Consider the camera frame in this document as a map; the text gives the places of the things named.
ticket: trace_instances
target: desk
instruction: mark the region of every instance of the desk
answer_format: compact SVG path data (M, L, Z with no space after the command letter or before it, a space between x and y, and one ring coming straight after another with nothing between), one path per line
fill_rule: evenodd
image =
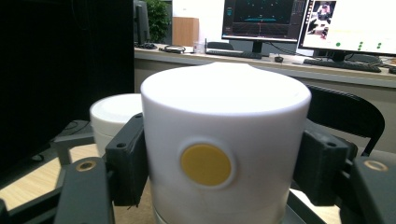
M85 157L97 157L96 145L74 147L70 150L72 160L77 161ZM6 201L7 209L10 210L21 204L27 203L40 195L50 192L55 188L58 173L61 167L58 159L49 161L45 165L37 168L27 176L15 181L11 185L0 190L0 198ZM293 191L300 199L329 224L341 223L338 216L338 208L314 207L298 190ZM139 207L114 207L117 224L153 224L151 195L149 191L149 181L143 191Z
M134 50L134 89L140 92L141 83L149 76L173 68L203 65L213 62L248 63L262 70L294 77L303 83L356 94L375 105L385 119L385 131L375 146L376 150L396 153L396 75L381 68L382 73L368 73L345 69L299 65L303 57L282 55L283 63L275 63L274 56L261 60L221 57L205 54L165 53L157 49ZM366 146L368 140L344 133L331 132L350 140L358 147Z

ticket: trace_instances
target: chair backrest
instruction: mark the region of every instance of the chair backrest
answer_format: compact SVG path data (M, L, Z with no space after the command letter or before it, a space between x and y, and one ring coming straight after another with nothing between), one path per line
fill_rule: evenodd
M354 94L306 86L312 93L308 119L341 132L370 138L361 154L369 156L385 129L381 112L370 102Z
M233 45L224 42L208 42L207 46L208 49L229 49L233 50Z

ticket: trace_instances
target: white wall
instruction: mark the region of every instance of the white wall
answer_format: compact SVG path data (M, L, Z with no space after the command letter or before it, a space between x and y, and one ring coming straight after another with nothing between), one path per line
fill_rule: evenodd
M199 19L199 41L221 41L224 0L173 0L174 17Z

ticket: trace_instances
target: white container lid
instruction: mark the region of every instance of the white container lid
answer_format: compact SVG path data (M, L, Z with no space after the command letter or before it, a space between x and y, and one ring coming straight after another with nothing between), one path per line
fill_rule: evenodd
M91 126L98 133L114 136L131 117L141 112L140 94L129 93L109 96L91 106Z

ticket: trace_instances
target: potted plant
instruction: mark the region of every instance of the potted plant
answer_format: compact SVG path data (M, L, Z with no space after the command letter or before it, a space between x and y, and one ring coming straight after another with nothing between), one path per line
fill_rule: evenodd
M168 31L170 19L166 3L162 0L145 0L148 5L148 24L150 42L163 43Z

